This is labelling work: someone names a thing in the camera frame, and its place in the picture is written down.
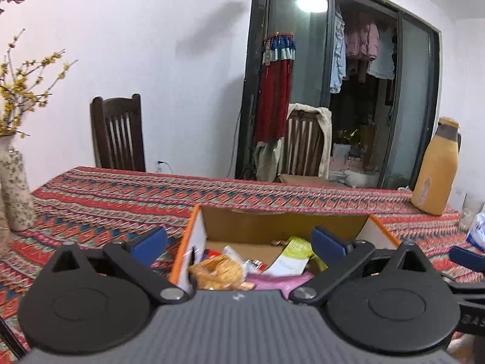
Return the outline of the floral vase yellow twigs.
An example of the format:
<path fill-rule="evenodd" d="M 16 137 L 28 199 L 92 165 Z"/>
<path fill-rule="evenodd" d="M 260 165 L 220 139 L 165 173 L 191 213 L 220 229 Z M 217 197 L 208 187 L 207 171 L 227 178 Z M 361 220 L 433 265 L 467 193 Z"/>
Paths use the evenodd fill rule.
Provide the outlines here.
<path fill-rule="evenodd" d="M 66 61 L 66 51 L 60 49 L 16 66 L 12 53 L 22 35 L 13 37 L 1 60 L 1 199 L 12 231 L 31 228 L 36 219 L 24 158 L 13 141 L 28 136 L 22 128 L 25 118 L 47 107 L 54 87 L 76 64 Z"/>

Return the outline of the hanging blue shirt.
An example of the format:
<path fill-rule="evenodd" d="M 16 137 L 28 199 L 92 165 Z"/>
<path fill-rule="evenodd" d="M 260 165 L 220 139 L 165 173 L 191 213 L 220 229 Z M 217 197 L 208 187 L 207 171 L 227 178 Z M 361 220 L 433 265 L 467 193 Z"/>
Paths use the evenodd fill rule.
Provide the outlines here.
<path fill-rule="evenodd" d="M 329 82 L 329 92 L 338 94 L 346 76 L 345 23 L 340 6 L 335 6 L 334 47 Z"/>

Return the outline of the orange thermos jug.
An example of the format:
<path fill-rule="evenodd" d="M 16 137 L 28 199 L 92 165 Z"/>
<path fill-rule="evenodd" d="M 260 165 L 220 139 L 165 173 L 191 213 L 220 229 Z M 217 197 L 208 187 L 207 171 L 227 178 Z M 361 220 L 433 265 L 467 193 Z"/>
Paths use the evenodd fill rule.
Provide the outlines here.
<path fill-rule="evenodd" d="M 411 203 L 420 211 L 441 216 L 459 166 L 459 123 L 441 117 L 435 135 L 424 153 Z"/>

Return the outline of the white blue tissue pack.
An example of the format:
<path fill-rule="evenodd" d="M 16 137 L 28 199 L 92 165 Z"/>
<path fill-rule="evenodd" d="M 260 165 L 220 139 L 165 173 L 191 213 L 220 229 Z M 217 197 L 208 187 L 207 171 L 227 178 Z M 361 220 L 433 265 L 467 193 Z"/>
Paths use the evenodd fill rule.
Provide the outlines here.
<path fill-rule="evenodd" d="M 480 212 L 474 217 L 468 231 L 466 241 L 478 250 L 485 252 L 485 213 Z"/>

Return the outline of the oat crisp pack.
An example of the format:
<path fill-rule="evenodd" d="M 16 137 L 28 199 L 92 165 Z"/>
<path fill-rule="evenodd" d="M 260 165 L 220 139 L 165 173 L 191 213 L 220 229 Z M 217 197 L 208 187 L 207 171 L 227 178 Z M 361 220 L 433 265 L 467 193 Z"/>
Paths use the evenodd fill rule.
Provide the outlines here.
<path fill-rule="evenodd" d="M 187 269 L 199 289 L 213 291 L 254 290 L 256 285 L 247 281 L 251 270 L 250 261 L 242 258 L 230 245 L 225 245 L 222 253 L 207 257 Z"/>

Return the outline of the red tassel hanging decoration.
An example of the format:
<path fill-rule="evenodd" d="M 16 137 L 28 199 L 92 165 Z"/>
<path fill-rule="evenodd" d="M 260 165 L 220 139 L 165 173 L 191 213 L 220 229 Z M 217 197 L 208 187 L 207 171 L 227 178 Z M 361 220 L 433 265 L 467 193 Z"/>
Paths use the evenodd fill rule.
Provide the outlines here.
<path fill-rule="evenodd" d="M 294 35 L 275 33 L 264 42 L 255 140 L 270 143 L 284 137 L 292 94 Z"/>

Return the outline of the pink snack pack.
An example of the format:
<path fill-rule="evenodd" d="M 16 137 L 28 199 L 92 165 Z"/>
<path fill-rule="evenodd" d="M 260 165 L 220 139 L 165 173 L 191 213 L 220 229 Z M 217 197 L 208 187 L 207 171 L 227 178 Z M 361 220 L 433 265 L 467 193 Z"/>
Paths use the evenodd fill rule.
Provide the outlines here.
<path fill-rule="evenodd" d="M 274 276 L 266 274 L 248 274 L 246 281 L 255 285 L 255 290 L 280 290 L 289 294 L 292 290 L 305 284 L 313 278 L 313 274 L 305 272 L 301 275 Z"/>

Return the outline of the dark wooden chair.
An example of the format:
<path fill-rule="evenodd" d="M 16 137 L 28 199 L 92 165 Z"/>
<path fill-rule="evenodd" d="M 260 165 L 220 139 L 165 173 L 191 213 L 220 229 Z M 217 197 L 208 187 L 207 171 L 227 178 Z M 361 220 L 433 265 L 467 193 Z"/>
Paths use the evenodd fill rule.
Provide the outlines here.
<path fill-rule="evenodd" d="M 90 103 L 95 155 L 101 168 L 145 172 L 141 96 L 95 97 Z"/>

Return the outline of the patterned red tablecloth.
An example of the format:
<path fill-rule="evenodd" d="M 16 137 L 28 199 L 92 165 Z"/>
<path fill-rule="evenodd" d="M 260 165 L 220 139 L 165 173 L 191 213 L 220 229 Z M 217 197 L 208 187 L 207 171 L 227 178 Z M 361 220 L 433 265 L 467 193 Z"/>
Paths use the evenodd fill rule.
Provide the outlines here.
<path fill-rule="evenodd" d="M 302 187 L 77 167 L 35 190 L 35 223 L 1 263 L 1 335 L 23 363 L 451 363 L 460 307 L 432 243 L 458 215 L 429 216 L 406 191 Z M 123 278 L 107 243 L 164 228 L 151 265 L 169 281 L 196 205 L 373 215 L 400 241 L 319 304 L 280 290 L 199 289 L 159 304 Z"/>

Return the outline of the hanging pink jacket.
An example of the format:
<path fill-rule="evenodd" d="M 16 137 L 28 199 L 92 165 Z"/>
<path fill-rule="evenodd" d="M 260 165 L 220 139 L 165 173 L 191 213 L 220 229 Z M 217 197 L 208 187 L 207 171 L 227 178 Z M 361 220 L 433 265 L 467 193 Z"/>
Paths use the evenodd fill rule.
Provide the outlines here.
<path fill-rule="evenodd" d="M 344 18 L 346 57 L 373 61 L 378 56 L 380 34 L 372 14 L 350 12 Z"/>

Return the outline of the long green snack bar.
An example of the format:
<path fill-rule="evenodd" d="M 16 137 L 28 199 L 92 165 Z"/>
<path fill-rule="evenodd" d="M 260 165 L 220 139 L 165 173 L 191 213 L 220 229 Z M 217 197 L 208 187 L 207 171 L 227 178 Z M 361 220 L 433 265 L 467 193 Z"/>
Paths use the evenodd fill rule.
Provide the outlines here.
<path fill-rule="evenodd" d="M 299 276 L 307 270 L 308 263 L 315 265 L 318 272 L 328 269 L 326 263 L 315 254 L 309 241 L 290 237 L 284 244 L 284 250 L 263 274 L 275 277 Z"/>

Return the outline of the drinking glass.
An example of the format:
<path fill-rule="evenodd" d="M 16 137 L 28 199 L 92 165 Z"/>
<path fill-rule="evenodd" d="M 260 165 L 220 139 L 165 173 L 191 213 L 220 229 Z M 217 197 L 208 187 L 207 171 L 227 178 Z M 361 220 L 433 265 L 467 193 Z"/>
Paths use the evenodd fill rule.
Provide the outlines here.
<path fill-rule="evenodd" d="M 468 232 L 475 216 L 484 208 L 484 199 L 473 193 L 467 193 L 461 208 L 459 228 Z"/>

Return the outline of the chair with beige cloth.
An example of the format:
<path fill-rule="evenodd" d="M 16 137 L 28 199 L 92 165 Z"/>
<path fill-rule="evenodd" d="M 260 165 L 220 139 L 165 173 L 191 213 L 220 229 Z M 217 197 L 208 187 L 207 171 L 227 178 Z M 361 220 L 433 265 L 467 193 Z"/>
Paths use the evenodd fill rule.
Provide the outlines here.
<path fill-rule="evenodd" d="M 332 113 L 325 107 L 290 103 L 278 161 L 278 177 L 329 177 Z"/>

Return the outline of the orange pumpkin cardboard box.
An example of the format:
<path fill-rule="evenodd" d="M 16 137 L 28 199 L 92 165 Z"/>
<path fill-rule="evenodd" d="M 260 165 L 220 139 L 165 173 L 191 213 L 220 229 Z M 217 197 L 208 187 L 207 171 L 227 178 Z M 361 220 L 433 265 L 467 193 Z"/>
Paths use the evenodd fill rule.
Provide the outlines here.
<path fill-rule="evenodd" d="M 365 239 L 377 249 L 395 249 L 400 244 L 373 215 L 322 215 L 294 212 L 241 211 L 196 205 L 178 247 L 169 280 L 190 290 L 187 267 L 191 254 L 199 262 L 205 249 L 232 247 L 244 259 L 271 265 L 281 250 L 274 241 L 301 237 L 309 241 L 314 227 L 323 226 L 344 241 Z"/>

